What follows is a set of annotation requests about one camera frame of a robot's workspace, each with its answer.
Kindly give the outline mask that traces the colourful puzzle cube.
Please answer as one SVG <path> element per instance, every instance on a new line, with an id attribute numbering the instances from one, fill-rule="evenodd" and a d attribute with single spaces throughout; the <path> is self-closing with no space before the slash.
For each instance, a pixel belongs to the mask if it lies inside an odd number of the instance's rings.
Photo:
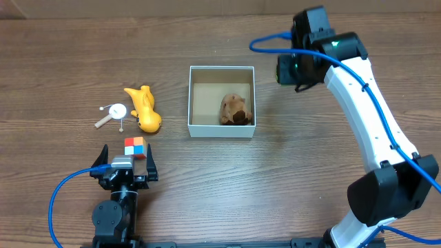
<path id="1" fill-rule="evenodd" d="M 124 154 L 138 160 L 147 158 L 147 143 L 142 136 L 126 138 L 124 140 Z"/>

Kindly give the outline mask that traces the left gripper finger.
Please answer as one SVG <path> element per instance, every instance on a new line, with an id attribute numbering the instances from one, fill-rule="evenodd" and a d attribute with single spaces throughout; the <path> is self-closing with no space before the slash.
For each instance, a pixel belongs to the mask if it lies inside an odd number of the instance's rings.
<path id="1" fill-rule="evenodd" d="M 108 146 L 107 144 L 105 144 L 98 158 L 94 161 L 94 163 L 91 166 L 91 168 L 94 169 L 94 171 L 90 172 L 90 176 L 92 178 L 98 178 L 103 172 L 99 170 L 95 170 L 95 168 L 100 167 L 102 165 L 106 165 L 107 163 L 108 163 Z"/>
<path id="2" fill-rule="evenodd" d="M 158 181 L 158 171 L 152 156 L 151 145 L 147 144 L 146 170 L 148 181 Z"/>

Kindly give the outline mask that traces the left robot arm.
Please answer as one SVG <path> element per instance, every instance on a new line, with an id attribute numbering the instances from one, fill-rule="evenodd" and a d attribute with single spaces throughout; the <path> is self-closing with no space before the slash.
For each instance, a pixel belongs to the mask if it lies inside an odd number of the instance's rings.
<path id="1" fill-rule="evenodd" d="M 145 163 L 146 175 L 134 173 L 135 160 L 130 155 L 116 156 L 109 163 L 108 146 L 105 145 L 92 164 L 90 176 L 97 179 L 104 190 L 111 191 L 110 199 L 98 203 L 92 212 L 93 247 L 147 247 L 135 232 L 138 191 L 158 180 L 150 145 L 146 148 Z"/>

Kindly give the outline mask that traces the yellow rubber whale toy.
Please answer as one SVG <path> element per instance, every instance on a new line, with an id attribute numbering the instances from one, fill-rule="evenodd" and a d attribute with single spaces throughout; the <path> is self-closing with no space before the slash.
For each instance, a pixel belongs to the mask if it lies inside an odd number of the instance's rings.
<path id="1" fill-rule="evenodd" d="M 130 114 L 136 118 L 138 126 L 147 133 L 155 133 L 162 126 L 161 116 L 154 111 L 154 96 L 151 93 L 150 86 L 142 85 L 139 90 L 125 88 L 134 104 L 134 110 Z"/>

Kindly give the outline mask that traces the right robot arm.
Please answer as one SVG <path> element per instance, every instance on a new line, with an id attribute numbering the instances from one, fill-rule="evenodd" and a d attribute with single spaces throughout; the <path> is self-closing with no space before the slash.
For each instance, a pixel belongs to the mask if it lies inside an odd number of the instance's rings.
<path id="1" fill-rule="evenodd" d="M 277 81 L 297 92 L 324 83 L 359 144 L 365 175 L 347 190 L 349 213 L 327 230 L 323 247 L 366 247 L 393 221 L 422 206 L 439 167 L 403 134 L 376 84 L 367 51 L 353 32 L 336 34 L 322 6 L 293 18 L 291 52 L 278 57 Z"/>

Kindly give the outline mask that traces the brown plush capybara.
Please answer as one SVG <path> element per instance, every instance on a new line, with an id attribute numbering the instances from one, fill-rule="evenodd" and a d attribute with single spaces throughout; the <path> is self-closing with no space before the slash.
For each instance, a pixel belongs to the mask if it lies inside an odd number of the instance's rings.
<path id="1" fill-rule="evenodd" d="M 238 94 L 226 94 L 220 105 L 220 123 L 222 125 L 248 125 L 252 113 L 247 109 L 245 98 Z"/>

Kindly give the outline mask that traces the white wooden rattle drum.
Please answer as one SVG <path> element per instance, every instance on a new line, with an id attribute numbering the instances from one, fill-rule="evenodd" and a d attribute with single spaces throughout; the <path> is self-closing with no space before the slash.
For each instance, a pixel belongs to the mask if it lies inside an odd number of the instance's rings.
<path id="1" fill-rule="evenodd" d="M 116 120 L 116 121 L 120 121 L 119 132 L 120 133 L 124 132 L 123 119 L 127 115 L 126 106 L 124 106 L 122 103 L 115 103 L 111 105 L 101 106 L 99 108 L 100 111 L 104 111 L 106 109 L 108 109 L 108 114 L 94 124 L 95 128 L 99 129 L 109 121 Z"/>

